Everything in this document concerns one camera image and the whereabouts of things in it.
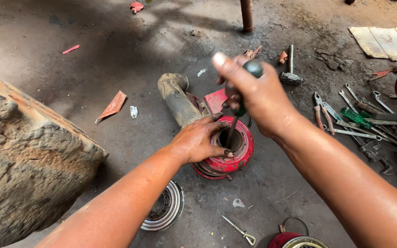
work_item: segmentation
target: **screwdriver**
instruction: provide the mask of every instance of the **screwdriver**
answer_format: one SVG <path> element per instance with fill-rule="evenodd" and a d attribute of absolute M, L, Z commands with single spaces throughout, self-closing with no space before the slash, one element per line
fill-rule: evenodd
<path fill-rule="evenodd" d="M 362 118 L 362 116 L 360 116 L 358 113 L 356 113 L 355 111 L 351 110 L 349 107 L 345 107 L 341 109 L 341 113 L 349 118 L 350 120 L 352 120 L 353 122 L 359 123 L 361 124 L 362 127 L 366 128 L 366 129 L 371 129 L 373 132 L 378 133 L 380 136 L 388 139 L 390 142 L 394 143 L 395 145 L 397 145 L 397 141 L 391 137 L 389 137 L 388 135 L 386 135 L 385 133 L 379 131 L 378 129 L 373 127 L 373 123 L 364 120 L 364 118 Z"/>
<path fill-rule="evenodd" d="M 245 70 L 247 70 L 248 72 L 250 72 L 256 78 L 259 78 L 263 75 L 263 67 L 261 66 L 261 63 L 255 61 L 255 60 L 250 60 L 250 61 L 246 62 L 243 65 L 243 68 Z M 231 137 L 232 137 L 232 134 L 234 133 L 238 118 L 240 118 L 246 114 L 246 108 L 244 107 L 243 98 L 242 98 L 241 94 L 238 91 L 236 91 L 234 88 L 227 88 L 225 90 L 225 93 L 228 96 L 228 99 L 231 97 L 231 95 L 236 95 L 236 97 L 238 97 L 240 99 L 240 108 L 238 110 L 232 109 L 232 113 L 234 115 L 234 121 L 232 122 L 231 129 L 229 129 L 228 138 L 226 139 L 226 143 L 225 143 L 225 146 L 229 147 L 229 144 L 231 142 Z"/>

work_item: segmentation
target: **fingernail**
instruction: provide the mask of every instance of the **fingernail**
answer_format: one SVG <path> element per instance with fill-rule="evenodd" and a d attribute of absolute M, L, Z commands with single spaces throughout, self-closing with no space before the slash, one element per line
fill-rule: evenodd
<path fill-rule="evenodd" d="M 212 61 L 214 62 L 215 65 L 222 66 L 224 62 L 226 61 L 226 55 L 222 52 L 218 52 L 214 54 L 214 57 L 212 57 Z"/>

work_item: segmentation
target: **steel bearing race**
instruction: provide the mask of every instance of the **steel bearing race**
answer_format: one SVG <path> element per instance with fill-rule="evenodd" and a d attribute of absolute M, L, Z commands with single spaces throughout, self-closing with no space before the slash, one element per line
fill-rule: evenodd
<path fill-rule="evenodd" d="M 168 210 L 161 218 L 154 220 L 147 217 L 140 227 L 141 229 L 146 231 L 163 231 L 168 229 L 179 219 L 184 207 L 182 188 L 180 188 L 180 186 L 174 180 L 171 180 L 168 186 L 166 186 L 166 189 L 162 195 L 165 197 L 165 199 L 167 197 L 170 199 Z"/>

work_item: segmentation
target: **metal pole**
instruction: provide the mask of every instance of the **metal pole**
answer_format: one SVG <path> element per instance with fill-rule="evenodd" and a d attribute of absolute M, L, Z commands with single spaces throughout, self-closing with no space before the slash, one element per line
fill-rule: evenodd
<path fill-rule="evenodd" d="M 243 31 L 250 33 L 254 31 L 254 20 L 252 18 L 252 0 L 240 0 L 241 16 L 243 18 Z"/>

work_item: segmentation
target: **green screwdriver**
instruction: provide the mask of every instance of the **green screwdriver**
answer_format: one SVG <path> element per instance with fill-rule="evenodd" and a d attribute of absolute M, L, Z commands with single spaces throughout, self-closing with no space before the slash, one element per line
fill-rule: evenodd
<path fill-rule="evenodd" d="M 263 75 L 263 66 L 261 66 L 260 62 L 257 62 L 255 60 L 250 60 L 250 61 L 246 62 L 243 65 L 243 68 L 245 70 L 247 70 L 248 72 L 250 72 L 256 78 L 259 78 Z M 232 91 L 232 90 L 234 90 L 234 89 L 226 89 L 226 95 L 228 96 L 228 99 L 231 94 L 231 93 L 229 93 L 229 91 Z M 238 118 L 240 118 L 246 114 L 246 108 L 244 107 L 243 98 L 242 98 L 241 94 L 239 92 L 232 93 L 232 94 L 237 94 L 237 97 L 240 98 L 240 108 L 238 110 L 234 110 L 234 109 L 232 110 L 232 113 L 234 115 L 234 121 L 232 122 L 231 129 L 229 129 L 228 138 L 226 139 L 226 144 L 225 144 L 226 147 L 229 147 L 229 144 L 231 142 L 231 137 L 232 137 L 232 134 L 234 133 Z"/>

